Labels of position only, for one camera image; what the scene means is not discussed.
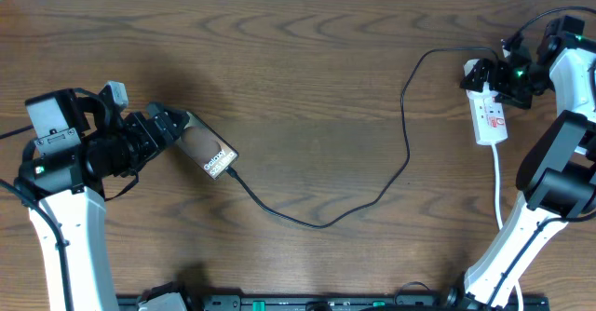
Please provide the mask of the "bronze Galaxy smartphone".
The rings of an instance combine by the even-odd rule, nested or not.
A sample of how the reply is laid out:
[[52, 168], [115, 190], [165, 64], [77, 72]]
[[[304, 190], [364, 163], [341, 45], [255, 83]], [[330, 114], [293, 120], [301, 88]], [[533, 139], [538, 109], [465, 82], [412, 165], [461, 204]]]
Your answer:
[[209, 127], [202, 119], [187, 111], [179, 148], [213, 180], [217, 180], [239, 158], [238, 151]]

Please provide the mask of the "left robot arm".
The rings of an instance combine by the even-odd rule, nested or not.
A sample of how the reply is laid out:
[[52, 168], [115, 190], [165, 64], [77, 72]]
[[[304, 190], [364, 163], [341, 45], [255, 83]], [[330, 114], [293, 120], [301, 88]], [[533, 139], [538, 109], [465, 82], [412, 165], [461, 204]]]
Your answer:
[[110, 81], [98, 94], [67, 88], [31, 98], [25, 107], [35, 138], [23, 150], [7, 190], [28, 208], [44, 260], [53, 310], [119, 307], [105, 241], [103, 180], [129, 177], [172, 146], [189, 122], [185, 111], [151, 102], [122, 116], [128, 96]]

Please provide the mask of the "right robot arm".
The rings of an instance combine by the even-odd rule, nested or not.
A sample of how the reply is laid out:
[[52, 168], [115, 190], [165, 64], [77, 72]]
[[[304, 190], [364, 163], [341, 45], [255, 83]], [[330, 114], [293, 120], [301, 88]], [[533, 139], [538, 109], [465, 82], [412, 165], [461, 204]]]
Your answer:
[[506, 104], [523, 110], [551, 89], [557, 117], [522, 161], [514, 208], [489, 249], [450, 288], [442, 304], [460, 310], [503, 310], [515, 284], [540, 250], [569, 223], [595, 216], [595, 43], [569, 8], [546, 26], [536, 54], [517, 31], [502, 43], [505, 58], [474, 59], [460, 83], [477, 117], [477, 132], [495, 129]]

